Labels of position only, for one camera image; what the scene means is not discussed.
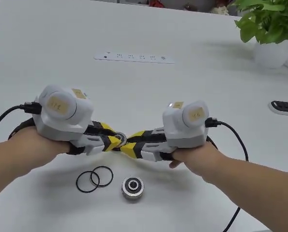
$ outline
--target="human hand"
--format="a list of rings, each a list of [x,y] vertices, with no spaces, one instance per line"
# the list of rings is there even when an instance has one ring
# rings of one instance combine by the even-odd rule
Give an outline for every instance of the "human hand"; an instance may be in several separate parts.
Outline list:
[[[20,175],[51,162],[58,154],[69,152],[68,142],[52,141],[37,133],[35,127],[17,132],[9,141],[11,154]]]
[[[208,177],[216,173],[220,162],[227,159],[209,142],[197,148],[178,149],[174,152],[173,158],[175,160],[170,163],[170,168],[176,168],[183,162],[190,171],[207,182],[209,182]]]

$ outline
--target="o-ring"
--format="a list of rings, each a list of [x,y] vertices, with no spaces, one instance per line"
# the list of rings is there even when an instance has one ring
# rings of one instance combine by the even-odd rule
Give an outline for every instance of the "o-ring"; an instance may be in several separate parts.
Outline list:
[[[111,179],[110,179],[110,181],[109,181],[107,184],[100,185],[100,183],[99,183],[99,184],[97,185],[97,184],[94,182],[94,180],[92,180],[92,174],[95,173],[95,170],[97,170],[97,169],[99,169],[99,168],[104,168],[104,169],[107,169],[107,170],[110,171],[110,173],[111,173]],[[90,175],[90,181],[94,184],[94,186],[98,186],[99,188],[104,188],[104,187],[110,185],[110,183],[113,181],[113,179],[114,179],[114,173],[113,173],[113,171],[112,171],[110,168],[106,167],[106,166],[96,167],[95,169],[92,170],[92,173],[91,173],[91,175]]]
[[[91,180],[92,180],[92,174],[95,174],[95,176],[96,176],[97,179],[98,179],[98,184],[94,184],[94,185],[95,185],[95,188],[92,189],[92,190],[90,190],[90,191],[82,190],[82,189],[78,186],[79,178],[80,178],[83,174],[86,174],[86,173],[91,173],[91,175],[90,175],[90,179],[91,179]],[[82,174],[80,174],[79,177],[77,177],[77,180],[76,180],[76,187],[77,187],[77,189],[78,189],[79,191],[83,192],[83,193],[91,193],[91,192],[95,191],[95,190],[99,187],[99,185],[100,185],[100,176],[99,176],[97,173],[95,173],[94,171],[85,171],[85,172],[83,172]]]

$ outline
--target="power outlet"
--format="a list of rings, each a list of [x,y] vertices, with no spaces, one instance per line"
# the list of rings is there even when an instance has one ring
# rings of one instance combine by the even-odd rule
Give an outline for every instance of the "power outlet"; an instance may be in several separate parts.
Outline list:
[[[146,62],[146,63],[164,63],[164,64],[174,64],[175,62],[166,56],[156,56],[156,55],[135,55],[127,53],[112,53],[105,52],[94,56],[94,59],[99,60],[115,60],[115,61],[131,61],[131,62]]]

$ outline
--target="metal bearing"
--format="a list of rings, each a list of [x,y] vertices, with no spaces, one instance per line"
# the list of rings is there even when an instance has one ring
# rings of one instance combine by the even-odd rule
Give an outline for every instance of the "metal bearing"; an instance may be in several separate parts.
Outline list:
[[[123,196],[128,200],[138,200],[144,192],[144,182],[138,177],[126,178],[121,187]]]
[[[117,148],[122,147],[123,145],[126,144],[127,137],[126,137],[126,135],[125,135],[124,133],[122,133],[122,132],[116,132],[115,137],[116,137],[117,139],[120,139],[120,140],[121,140],[121,143],[117,146]]]

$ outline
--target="label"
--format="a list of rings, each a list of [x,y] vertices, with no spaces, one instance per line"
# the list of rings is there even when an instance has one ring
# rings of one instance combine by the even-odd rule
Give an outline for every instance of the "label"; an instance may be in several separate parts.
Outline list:
[[[198,120],[199,118],[203,118],[203,117],[205,117],[205,113],[202,107],[195,109],[195,110],[191,110],[189,112],[189,120],[191,122],[194,122]]]
[[[61,115],[65,115],[68,111],[69,104],[53,96],[47,102],[47,107]]]
[[[177,101],[173,104],[173,109],[181,109],[183,105],[183,101]]]
[[[73,88],[72,91],[75,93],[77,98],[86,99],[86,96],[82,93],[80,89]]]

